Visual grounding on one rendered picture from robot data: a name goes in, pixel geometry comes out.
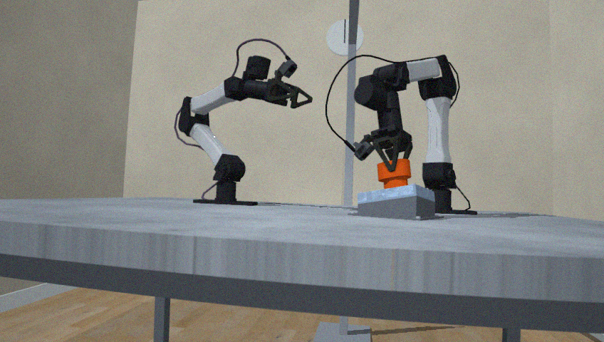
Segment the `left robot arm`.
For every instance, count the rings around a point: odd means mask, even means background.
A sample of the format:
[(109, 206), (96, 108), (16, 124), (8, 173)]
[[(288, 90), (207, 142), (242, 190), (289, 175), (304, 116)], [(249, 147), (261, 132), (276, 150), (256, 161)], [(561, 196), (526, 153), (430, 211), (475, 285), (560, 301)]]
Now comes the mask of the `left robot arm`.
[[(442, 77), (438, 77), (439, 66)], [(449, 109), (457, 92), (457, 84), (445, 55), (376, 68), (372, 75), (359, 78), (354, 92), (355, 102), (376, 110), (377, 114), (383, 110), (390, 113), (391, 109), (400, 112), (397, 92), (407, 90), (407, 84), (411, 81), (418, 82), (420, 96), (427, 107), (428, 146), (425, 163), (422, 163), (422, 179), (425, 188), (434, 188), (435, 213), (477, 215), (476, 211), (452, 210), (451, 207), (450, 189), (456, 189), (457, 186), (449, 154)]]

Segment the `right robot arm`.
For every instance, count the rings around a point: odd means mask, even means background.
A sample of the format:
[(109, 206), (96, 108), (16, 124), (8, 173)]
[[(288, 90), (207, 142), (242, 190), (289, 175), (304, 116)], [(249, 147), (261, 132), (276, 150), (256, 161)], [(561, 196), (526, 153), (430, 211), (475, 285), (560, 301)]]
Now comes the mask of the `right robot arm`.
[[(194, 199), (193, 203), (258, 205), (258, 202), (236, 200), (236, 182), (240, 182), (246, 167), (244, 162), (237, 155), (228, 151), (211, 131), (209, 111), (237, 100), (258, 99), (256, 86), (260, 81), (256, 80), (267, 79), (270, 64), (271, 60), (268, 58), (249, 56), (242, 79), (232, 76), (203, 95), (184, 98), (178, 122), (179, 130), (195, 140), (208, 154), (216, 171), (213, 180), (219, 181), (214, 200)], [(191, 116), (191, 111), (195, 113), (195, 116)]]

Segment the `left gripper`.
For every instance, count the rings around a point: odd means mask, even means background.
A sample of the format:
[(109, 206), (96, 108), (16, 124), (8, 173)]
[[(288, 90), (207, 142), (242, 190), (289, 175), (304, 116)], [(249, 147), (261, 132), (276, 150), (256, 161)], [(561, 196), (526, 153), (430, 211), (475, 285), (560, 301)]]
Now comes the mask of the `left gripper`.
[[(413, 148), (412, 136), (403, 130), (401, 112), (398, 112), (397, 109), (391, 109), (390, 113), (383, 110), (382, 113), (377, 114), (377, 118), (380, 129), (371, 131), (371, 135), (364, 135), (360, 143), (364, 141), (373, 142), (373, 147), (378, 155), (389, 172), (392, 172), (395, 171), (399, 152), (405, 152), (403, 159), (409, 158)], [(389, 163), (382, 149), (385, 149), (389, 160), (392, 160), (392, 164)]]

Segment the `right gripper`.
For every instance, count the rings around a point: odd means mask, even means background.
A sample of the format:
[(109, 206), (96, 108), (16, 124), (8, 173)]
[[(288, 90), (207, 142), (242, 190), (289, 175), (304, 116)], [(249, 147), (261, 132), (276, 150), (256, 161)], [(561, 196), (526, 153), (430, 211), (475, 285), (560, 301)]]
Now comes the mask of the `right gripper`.
[[(282, 66), (284, 64), (285, 64), (285, 62), (283, 62), (281, 64), (281, 66), (278, 68), (278, 70), (275, 70), (275, 73), (274, 73), (275, 78), (268, 79), (268, 82), (260, 81), (257, 84), (257, 86), (256, 86), (257, 98), (264, 100), (268, 103), (273, 103), (273, 104), (282, 105), (282, 106), (287, 106), (288, 101), (286, 99), (290, 98), (291, 108), (298, 108), (302, 105), (312, 103), (313, 98), (311, 96), (309, 96), (309, 94), (305, 93), (299, 87), (288, 84), (288, 83), (284, 83), (281, 80), (283, 75), (281, 74), (281, 72), (279, 70), (282, 68)], [(287, 95), (287, 93), (290, 93), (290, 94)], [(304, 95), (305, 97), (307, 97), (308, 100), (298, 103), (297, 99), (298, 99), (299, 93)]]

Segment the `grey vertical pole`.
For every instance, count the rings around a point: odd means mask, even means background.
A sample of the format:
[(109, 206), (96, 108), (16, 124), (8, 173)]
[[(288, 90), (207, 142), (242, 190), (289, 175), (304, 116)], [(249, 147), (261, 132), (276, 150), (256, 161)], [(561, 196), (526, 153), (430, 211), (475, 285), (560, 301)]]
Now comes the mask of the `grey vertical pole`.
[[(349, 0), (348, 60), (356, 57), (358, 13), (360, 0)], [(354, 143), (356, 58), (348, 62), (346, 136)], [(344, 205), (352, 206), (353, 151), (345, 145)], [(313, 342), (370, 342), (370, 326), (348, 324), (348, 316), (340, 316), (340, 323), (320, 321)]]

